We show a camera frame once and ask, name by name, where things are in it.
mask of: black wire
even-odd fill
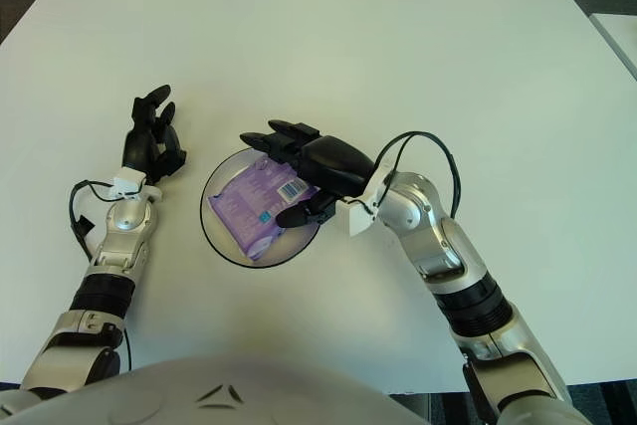
[[[389,141],[382,148],[380,153],[378,153],[378,156],[376,157],[376,161],[374,162],[374,171],[380,165],[380,162],[382,161],[383,156],[387,153],[389,148],[391,148],[394,144],[396,144],[401,139],[406,138],[405,141],[403,141],[402,145],[400,146],[400,150],[398,151],[398,154],[396,155],[394,166],[391,169],[391,172],[389,173],[389,176],[386,180],[387,184],[385,186],[385,190],[382,193],[382,196],[380,197],[380,200],[378,201],[378,206],[380,206],[380,204],[383,202],[383,200],[385,199],[385,196],[387,195],[387,192],[389,191],[389,187],[391,186],[391,181],[393,180],[393,177],[396,174],[398,163],[400,162],[400,157],[402,156],[402,152],[405,149],[405,146],[407,146],[407,143],[409,142],[409,140],[413,138],[414,136],[424,136],[426,138],[431,139],[445,153],[445,156],[447,157],[447,161],[449,162],[449,169],[451,170],[451,175],[453,179],[453,187],[454,187],[450,216],[452,218],[455,218],[456,212],[458,211],[458,206],[460,206],[460,196],[462,193],[462,185],[460,183],[460,173],[458,171],[458,167],[456,166],[456,160],[454,159],[453,154],[451,154],[451,151],[449,151],[449,148],[447,148],[447,145],[438,136],[427,131],[407,131],[405,133],[399,134],[398,136],[393,138],[391,141]]]
[[[352,199],[351,201],[347,201],[345,204],[351,204],[351,203],[360,203],[360,204],[362,204],[362,207],[365,209],[365,212],[368,215],[370,215],[370,216],[374,215],[373,211],[371,209],[369,209],[369,207],[364,202],[362,202],[360,199]]]
[[[123,330],[123,338],[126,341],[126,352],[128,353],[128,371],[132,370],[132,358],[130,354],[130,339],[128,338],[128,330]]]

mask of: robotic hand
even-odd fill
[[[275,133],[244,133],[241,138],[276,161],[289,163],[299,178],[320,188],[305,204],[280,213],[279,225],[324,222],[335,214],[350,235],[376,218],[389,227],[451,326],[484,421],[588,423],[571,406],[564,382],[520,312],[505,299],[462,228],[443,210],[430,181],[374,164],[353,146],[320,136],[305,124],[273,120],[269,125]]]
[[[106,183],[85,180],[74,187],[70,202],[72,229],[91,263],[69,310],[59,317],[20,390],[13,393],[10,401],[18,403],[18,409],[119,373],[115,349],[121,344],[124,316],[146,263],[147,240],[156,226],[153,202],[161,200],[161,191],[151,185],[178,170],[186,157],[171,126],[174,103],[155,117],[168,95],[170,86],[165,85],[144,99],[134,100],[134,126],[126,136],[122,168],[113,179],[107,199],[98,196],[93,187],[108,186]],[[165,146],[161,153],[158,144]],[[73,197],[85,186],[91,186],[102,201],[113,203],[106,214],[106,236],[92,258],[84,236],[93,224],[84,217],[76,221],[73,213]],[[5,409],[0,411],[0,418]]]

